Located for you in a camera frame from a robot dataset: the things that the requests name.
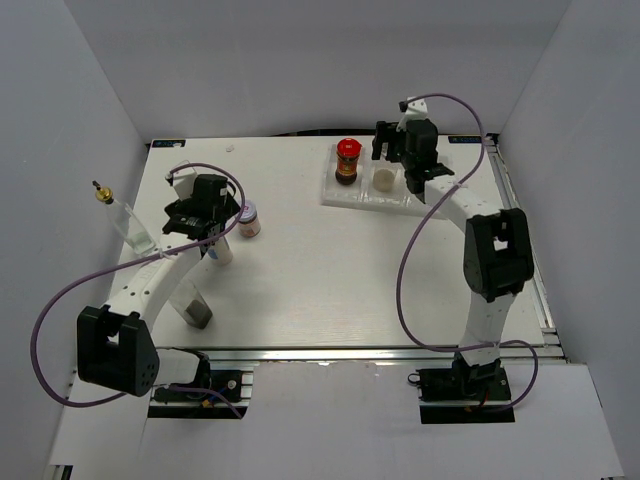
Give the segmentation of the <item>red lid sauce jar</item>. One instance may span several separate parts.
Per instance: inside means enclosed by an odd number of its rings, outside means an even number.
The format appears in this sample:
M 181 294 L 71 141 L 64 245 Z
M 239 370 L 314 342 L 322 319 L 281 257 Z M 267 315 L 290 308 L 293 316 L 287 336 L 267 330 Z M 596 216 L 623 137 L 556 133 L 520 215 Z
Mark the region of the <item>red lid sauce jar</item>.
M 354 138 L 343 138 L 336 145 L 335 178 L 341 185 L 351 185 L 357 179 L 357 166 L 362 145 Z

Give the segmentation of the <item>white tube bottle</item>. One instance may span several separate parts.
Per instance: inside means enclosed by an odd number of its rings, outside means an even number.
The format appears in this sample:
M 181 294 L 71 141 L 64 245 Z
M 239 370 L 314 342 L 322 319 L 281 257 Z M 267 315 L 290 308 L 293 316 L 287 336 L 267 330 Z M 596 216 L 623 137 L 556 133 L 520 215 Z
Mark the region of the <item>white tube bottle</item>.
M 220 237 L 209 247 L 208 255 L 219 266 L 228 265 L 233 260 L 233 252 L 225 237 Z

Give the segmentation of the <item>silver lid white shaker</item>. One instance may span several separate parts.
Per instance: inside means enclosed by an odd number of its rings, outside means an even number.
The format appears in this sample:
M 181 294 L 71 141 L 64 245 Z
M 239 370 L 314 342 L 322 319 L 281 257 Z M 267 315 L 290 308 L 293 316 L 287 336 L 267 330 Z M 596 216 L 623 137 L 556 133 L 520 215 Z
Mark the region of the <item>silver lid white shaker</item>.
M 390 169 L 377 169 L 372 177 L 373 188 L 381 193 L 389 193 L 394 189 L 396 172 Z

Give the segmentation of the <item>white three-slot organizer tray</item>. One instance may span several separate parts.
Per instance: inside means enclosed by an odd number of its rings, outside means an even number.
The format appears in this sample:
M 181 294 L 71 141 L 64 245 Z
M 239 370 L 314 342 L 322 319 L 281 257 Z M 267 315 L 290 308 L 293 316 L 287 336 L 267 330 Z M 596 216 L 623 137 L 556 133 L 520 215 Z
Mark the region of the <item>white three-slot organizer tray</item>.
M 334 143 L 329 148 L 325 164 L 322 205 L 415 217 L 424 217 L 431 208 L 408 190 L 404 169 L 400 164 L 385 159 L 372 160 L 370 148 L 362 148 L 356 180 L 352 184 L 343 185 L 335 178 L 337 160 L 337 144 Z M 388 171 L 392 179 L 388 191 L 381 191 L 374 186 L 374 176 L 382 171 Z

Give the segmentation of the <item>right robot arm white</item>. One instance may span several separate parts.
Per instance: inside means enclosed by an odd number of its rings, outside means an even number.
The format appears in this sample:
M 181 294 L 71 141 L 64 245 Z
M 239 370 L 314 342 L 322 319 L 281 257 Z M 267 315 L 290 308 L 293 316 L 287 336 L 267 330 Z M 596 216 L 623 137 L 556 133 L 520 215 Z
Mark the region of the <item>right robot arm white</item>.
M 464 234 L 462 268 L 471 290 L 468 318 L 451 374 L 453 390 L 472 399 L 499 369 L 499 343 L 516 296 L 534 274 L 526 214 L 474 193 L 439 161 L 438 131 L 428 119 L 379 121 L 371 158 L 398 163 L 410 193 Z

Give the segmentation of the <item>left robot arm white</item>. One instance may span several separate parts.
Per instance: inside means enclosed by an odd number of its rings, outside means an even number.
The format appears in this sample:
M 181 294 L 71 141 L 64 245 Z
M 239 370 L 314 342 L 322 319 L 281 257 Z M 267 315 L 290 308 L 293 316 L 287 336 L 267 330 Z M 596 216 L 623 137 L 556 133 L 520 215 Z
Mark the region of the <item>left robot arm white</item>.
M 137 397 L 157 386 L 177 387 L 199 399 L 211 387 L 205 356 L 180 348 L 158 348 L 151 330 L 164 305 L 180 291 L 241 210 L 229 181 L 218 174 L 191 174 L 168 204 L 159 256 L 146 258 L 125 286 L 101 307 L 85 307 L 77 319 L 81 380 Z

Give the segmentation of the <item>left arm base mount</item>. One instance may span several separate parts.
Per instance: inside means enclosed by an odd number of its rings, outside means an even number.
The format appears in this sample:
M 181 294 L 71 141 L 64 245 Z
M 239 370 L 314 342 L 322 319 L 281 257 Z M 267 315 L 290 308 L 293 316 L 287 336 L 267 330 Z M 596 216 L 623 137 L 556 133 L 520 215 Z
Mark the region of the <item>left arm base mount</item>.
M 151 390 L 150 419 L 240 420 L 244 372 L 215 367 L 209 356 L 188 349 L 160 349 L 160 370 Z

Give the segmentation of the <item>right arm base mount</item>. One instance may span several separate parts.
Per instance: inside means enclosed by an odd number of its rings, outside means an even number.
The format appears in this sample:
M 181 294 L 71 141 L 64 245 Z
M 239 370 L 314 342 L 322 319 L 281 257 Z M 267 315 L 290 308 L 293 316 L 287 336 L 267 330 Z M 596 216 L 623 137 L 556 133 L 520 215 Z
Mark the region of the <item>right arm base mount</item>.
M 470 366 L 462 355 L 447 368 L 423 368 L 407 376 L 418 390 L 424 425 L 506 424 L 515 421 L 511 389 L 500 360 Z

